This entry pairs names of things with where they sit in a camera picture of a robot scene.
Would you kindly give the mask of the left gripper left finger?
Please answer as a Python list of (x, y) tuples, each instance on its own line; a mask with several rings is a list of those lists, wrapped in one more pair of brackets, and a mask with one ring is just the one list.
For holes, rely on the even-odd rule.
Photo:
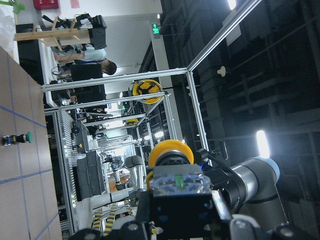
[(143, 191), (140, 194), (135, 216), (123, 218), (120, 225), (120, 240), (151, 240), (152, 239), (152, 200), (154, 191)]

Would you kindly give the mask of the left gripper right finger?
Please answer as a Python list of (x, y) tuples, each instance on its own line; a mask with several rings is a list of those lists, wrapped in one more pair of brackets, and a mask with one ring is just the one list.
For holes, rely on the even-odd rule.
[(231, 240), (231, 222), (233, 216), (220, 190), (211, 190), (208, 203), (204, 204), (208, 211), (209, 223), (204, 229), (210, 233), (205, 240)]

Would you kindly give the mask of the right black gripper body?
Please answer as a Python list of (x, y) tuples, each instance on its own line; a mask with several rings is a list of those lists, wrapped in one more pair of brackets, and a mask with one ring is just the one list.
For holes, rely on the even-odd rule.
[(207, 151), (201, 148), (194, 153), (194, 162), (209, 177), (211, 187), (222, 192), (229, 209), (236, 213), (245, 203), (247, 190), (242, 179), (224, 162), (217, 160), (217, 155), (222, 155), (224, 160), (228, 159), (225, 149)]

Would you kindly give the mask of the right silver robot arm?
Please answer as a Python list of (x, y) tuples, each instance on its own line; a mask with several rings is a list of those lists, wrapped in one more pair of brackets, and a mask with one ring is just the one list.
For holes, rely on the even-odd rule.
[(216, 159), (217, 155), (228, 154), (202, 148), (194, 153), (194, 162), (209, 177), (211, 187), (220, 191), (233, 214), (254, 218), (265, 231), (288, 223), (276, 186), (280, 169), (274, 160), (256, 156), (228, 167)]

